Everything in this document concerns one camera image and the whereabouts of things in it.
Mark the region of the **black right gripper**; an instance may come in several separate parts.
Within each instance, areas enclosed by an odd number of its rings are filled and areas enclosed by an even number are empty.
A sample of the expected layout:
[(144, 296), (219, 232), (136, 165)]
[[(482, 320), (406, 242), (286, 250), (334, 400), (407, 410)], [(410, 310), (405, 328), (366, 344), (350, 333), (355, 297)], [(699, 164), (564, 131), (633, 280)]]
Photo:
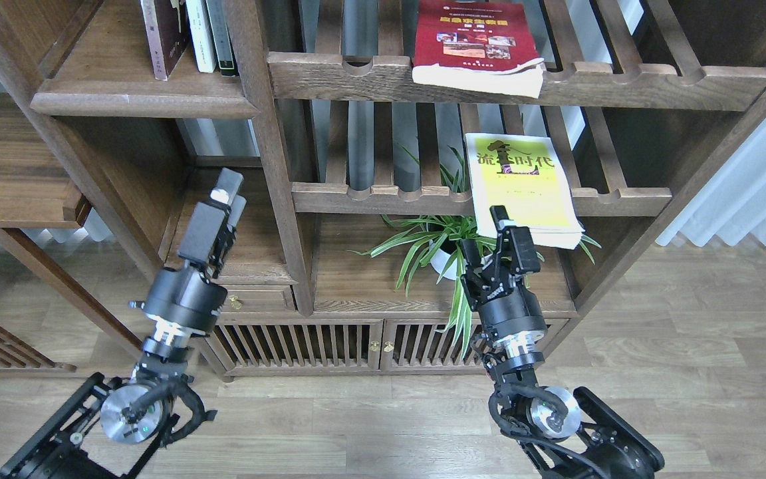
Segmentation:
[(493, 349), (537, 353), (536, 343), (544, 339), (547, 325), (535, 294), (524, 285), (524, 275), (541, 272), (541, 260), (529, 228), (517, 226), (505, 206), (492, 206), (491, 217), (497, 230), (491, 263), (484, 265), (476, 239), (463, 239), (460, 283)]

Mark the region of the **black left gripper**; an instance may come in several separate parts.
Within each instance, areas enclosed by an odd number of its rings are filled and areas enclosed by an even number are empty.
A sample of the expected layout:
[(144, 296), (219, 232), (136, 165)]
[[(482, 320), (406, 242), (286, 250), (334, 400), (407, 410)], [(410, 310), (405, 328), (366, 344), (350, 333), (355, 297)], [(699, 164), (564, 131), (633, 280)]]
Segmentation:
[(148, 317), (211, 333), (227, 290), (198, 267), (213, 267), (214, 273), (221, 273), (247, 203), (238, 195), (243, 182), (243, 174), (224, 168), (209, 199), (195, 205), (178, 248), (179, 257), (186, 260), (181, 269), (165, 267), (158, 273), (142, 307)]

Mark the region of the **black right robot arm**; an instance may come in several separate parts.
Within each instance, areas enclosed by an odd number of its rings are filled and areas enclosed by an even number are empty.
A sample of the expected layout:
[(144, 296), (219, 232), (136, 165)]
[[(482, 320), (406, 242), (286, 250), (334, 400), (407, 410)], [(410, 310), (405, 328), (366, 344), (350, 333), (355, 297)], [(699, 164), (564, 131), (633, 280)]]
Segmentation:
[(586, 387), (544, 387), (535, 371), (544, 360), (537, 343), (547, 326), (535, 294), (524, 284), (541, 262), (529, 228), (504, 206), (490, 209), (495, 251), (483, 257), (463, 240), (460, 278), (481, 331), (471, 339), (493, 393), (487, 405), (504, 436), (516, 440), (544, 478), (652, 478), (665, 460), (651, 442)]

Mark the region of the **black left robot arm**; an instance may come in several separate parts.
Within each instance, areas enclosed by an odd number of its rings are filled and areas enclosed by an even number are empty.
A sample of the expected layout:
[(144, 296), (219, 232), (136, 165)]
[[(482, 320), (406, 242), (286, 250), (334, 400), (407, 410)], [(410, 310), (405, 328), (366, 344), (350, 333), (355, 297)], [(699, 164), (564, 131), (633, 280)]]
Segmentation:
[(112, 478), (95, 463), (82, 443), (99, 424), (109, 439), (122, 444), (149, 442), (126, 473), (134, 478), (159, 448), (186, 438), (215, 410), (207, 410), (186, 374), (189, 342), (213, 331), (227, 291), (216, 278), (236, 240), (246, 201), (243, 175), (225, 168), (207, 200), (195, 206), (180, 243), (179, 269), (163, 269), (147, 298), (131, 302), (155, 322), (142, 345), (130, 379), (104, 379), (95, 373), (77, 389), (0, 469), (0, 478)]

